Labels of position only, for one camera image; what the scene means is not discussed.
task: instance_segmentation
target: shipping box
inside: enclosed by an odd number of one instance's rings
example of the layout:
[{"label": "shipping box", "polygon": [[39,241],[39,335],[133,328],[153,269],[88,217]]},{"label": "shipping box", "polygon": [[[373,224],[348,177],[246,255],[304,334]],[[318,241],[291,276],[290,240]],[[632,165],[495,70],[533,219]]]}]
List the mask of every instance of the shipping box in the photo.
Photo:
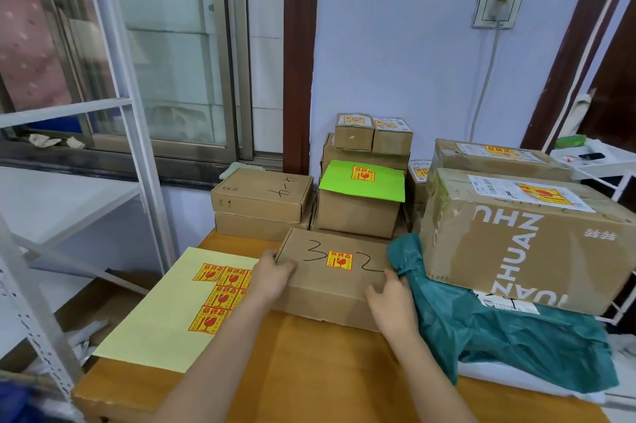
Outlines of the shipping box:
[{"label": "shipping box", "polygon": [[428,192],[426,181],[429,177],[430,160],[411,160],[406,170],[406,202],[407,209],[412,212],[416,204],[426,203]]},{"label": "shipping box", "polygon": [[304,210],[303,217],[298,224],[276,222],[264,218],[244,217],[219,211],[214,214],[214,220],[216,231],[221,235],[235,235],[237,237],[282,242],[290,229],[309,230],[312,213],[314,213],[314,210]]},{"label": "shipping box", "polygon": [[408,155],[382,155],[372,152],[340,150],[335,146],[334,134],[328,133],[322,149],[322,174],[327,170],[327,166],[331,160],[370,163],[373,165],[386,166],[387,168],[395,168],[397,170],[406,170],[408,166]]},{"label": "shipping box", "polygon": [[601,315],[636,268],[636,215],[588,186],[432,176],[420,241],[433,280]]},{"label": "shipping box", "polygon": [[[544,152],[480,145],[453,140],[435,140],[435,154],[429,174],[438,168],[481,171],[492,175],[540,178],[571,182],[570,168]],[[428,192],[433,186],[427,185]]]},{"label": "shipping box", "polygon": [[217,213],[299,224],[311,211],[314,178],[240,168],[212,190]]},{"label": "shipping box", "polygon": [[413,131],[402,118],[373,117],[373,153],[408,155],[411,152]]},{"label": "shipping box", "polygon": [[318,199],[317,228],[391,238],[404,201],[404,173],[334,160],[322,176]]},{"label": "shipping box", "polygon": [[339,149],[370,152],[373,146],[373,122],[364,113],[338,113],[334,146]]},{"label": "shipping box", "polygon": [[321,229],[315,225],[315,219],[317,214],[318,214],[318,203],[316,201],[316,204],[314,206],[314,214],[312,215],[312,223],[310,225],[309,230],[313,232],[320,232],[322,234],[339,235],[341,237],[351,237],[351,238],[356,238],[358,240],[366,240],[369,242],[377,242],[377,243],[383,243],[387,245],[391,243],[393,240],[395,240],[396,238],[408,233],[408,229],[406,228],[406,222],[404,221],[404,218],[402,217],[401,213],[397,215],[396,224],[393,227],[393,234],[391,235],[391,238],[373,237],[371,235],[352,234],[350,232],[338,232],[336,230]]},{"label": "shipping box", "polygon": [[276,261],[288,259],[295,260],[298,268],[274,309],[377,331],[364,289],[369,284],[382,289],[383,271],[391,269],[386,245],[292,229]]}]

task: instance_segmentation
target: green paper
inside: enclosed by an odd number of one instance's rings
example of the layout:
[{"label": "green paper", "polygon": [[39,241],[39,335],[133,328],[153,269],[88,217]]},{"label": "green paper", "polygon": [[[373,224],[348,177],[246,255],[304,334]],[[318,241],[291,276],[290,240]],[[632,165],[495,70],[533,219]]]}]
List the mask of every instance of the green paper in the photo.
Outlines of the green paper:
[{"label": "green paper", "polygon": [[319,188],[345,195],[403,202],[404,172],[368,163],[332,160]]}]

